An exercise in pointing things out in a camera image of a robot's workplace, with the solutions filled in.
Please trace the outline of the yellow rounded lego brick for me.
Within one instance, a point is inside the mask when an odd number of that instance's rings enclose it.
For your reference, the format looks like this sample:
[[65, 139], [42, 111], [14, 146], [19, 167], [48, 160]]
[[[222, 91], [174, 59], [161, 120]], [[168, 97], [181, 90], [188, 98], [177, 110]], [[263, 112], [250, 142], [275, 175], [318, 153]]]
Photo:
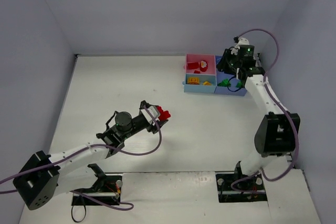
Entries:
[[187, 84], [189, 84], [189, 85], [199, 85], [200, 84], [199, 77], [188, 77]]

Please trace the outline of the flower lego stack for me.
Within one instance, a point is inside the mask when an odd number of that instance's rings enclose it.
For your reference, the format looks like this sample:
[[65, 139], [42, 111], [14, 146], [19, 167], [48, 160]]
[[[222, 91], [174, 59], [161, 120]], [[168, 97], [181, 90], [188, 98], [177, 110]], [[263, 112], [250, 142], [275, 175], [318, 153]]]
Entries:
[[206, 72], [208, 70], [208, 63], [207, 63], [207, 61], [202, 60], [199, 63], [199, 70], [200, 70], [200, 72]]

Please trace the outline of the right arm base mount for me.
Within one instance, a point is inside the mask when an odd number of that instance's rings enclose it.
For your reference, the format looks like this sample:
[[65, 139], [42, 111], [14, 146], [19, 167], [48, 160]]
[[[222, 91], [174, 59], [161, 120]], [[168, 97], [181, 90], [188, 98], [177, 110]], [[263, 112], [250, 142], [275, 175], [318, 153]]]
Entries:
[[219, 203], [266, 202], [267, 195], [260, 174], [249, 180], [231, 184], [238, 180], [234, 173], [215, 173]]

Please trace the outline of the green square lego brick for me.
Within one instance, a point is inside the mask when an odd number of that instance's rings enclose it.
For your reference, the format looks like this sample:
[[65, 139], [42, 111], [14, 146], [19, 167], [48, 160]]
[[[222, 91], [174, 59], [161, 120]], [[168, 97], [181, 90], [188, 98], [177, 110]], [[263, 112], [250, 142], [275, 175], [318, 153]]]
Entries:
[[231, 86], [231, 82], [229, 79], [224, 79], [223, 81], [221, 81], [219, 84], [218, 84], [219, 87], [230, 87]]

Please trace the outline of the red green lego stack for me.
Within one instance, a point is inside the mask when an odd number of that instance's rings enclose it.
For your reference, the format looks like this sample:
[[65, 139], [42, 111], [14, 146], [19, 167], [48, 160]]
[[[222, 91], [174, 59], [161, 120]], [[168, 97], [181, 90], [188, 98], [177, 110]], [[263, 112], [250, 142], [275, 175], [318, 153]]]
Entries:
[[170, 113], [168, 110], [163, 110], [161, 106], [156, 106], [158, 112], [160, 113], [159, 120], [160, 121], [165, 121], [171, 117]]

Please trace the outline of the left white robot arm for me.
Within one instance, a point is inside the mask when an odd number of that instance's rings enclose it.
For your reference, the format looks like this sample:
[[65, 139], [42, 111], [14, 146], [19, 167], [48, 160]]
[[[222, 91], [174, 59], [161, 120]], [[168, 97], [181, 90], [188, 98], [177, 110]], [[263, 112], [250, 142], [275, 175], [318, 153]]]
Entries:
[[135, 117], [115, 111], [95, 140], [56, 154], [33, 154], [13, 179], [13, 185], [29, 210], [39, 209], [54, 196], [69, 191], [88, 189], [96, 193], [108, 181], [97, 162], [125, 153], [125, 141], [143, 130], [160, 134], [170, 116], [169, 111], [146, 101], [140, 103]]

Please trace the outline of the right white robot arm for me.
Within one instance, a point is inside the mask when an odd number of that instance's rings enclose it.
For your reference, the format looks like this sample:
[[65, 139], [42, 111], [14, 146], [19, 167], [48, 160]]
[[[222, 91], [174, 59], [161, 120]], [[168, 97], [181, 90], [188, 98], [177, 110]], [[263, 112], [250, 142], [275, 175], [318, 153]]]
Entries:
[[265, 70], [256, 65], [254, 47], [240, 45], [225, 49], [216, 68], [237, 79], [264, 113], [254, 136], [253, 150], [236, 165], [238, 178], [251, 176], [275, 159], [297, 152], [300, 117], [279, 102]]

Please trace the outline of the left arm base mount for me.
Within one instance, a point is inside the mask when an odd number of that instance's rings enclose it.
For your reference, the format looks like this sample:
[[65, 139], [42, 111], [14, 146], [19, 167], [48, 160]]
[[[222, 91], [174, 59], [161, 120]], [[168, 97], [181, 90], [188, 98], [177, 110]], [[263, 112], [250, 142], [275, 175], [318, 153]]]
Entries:
[[[122, 174], [107, 173], [105, 182], [101, 186], [92, 186], [91, 188], [80, 188], [76, 191], [86, 194], [100, 202], [110, 206], [119, 206], [122, 187]], [[80, 195], [73, 194], [71, 206], [100, 206], [98, 203], [83, 198]]]

